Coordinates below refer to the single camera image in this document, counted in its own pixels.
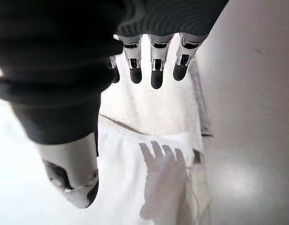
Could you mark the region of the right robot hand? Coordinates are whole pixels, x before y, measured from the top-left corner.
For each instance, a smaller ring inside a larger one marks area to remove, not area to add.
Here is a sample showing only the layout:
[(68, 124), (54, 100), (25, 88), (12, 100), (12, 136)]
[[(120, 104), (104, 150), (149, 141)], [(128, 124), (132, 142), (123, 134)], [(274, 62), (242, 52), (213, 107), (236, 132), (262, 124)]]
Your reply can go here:
[(151, 85), (162, 86), (170, 41), (181, 37), (174, 78), (227, 5), (225, 0), (0, 0), (0, 98), (38, 144), (50, 182), (74, 206), (99, 188), (101, 93), (120, 79), (124, 53), (139, 83), (141, 38), (151, 48)]

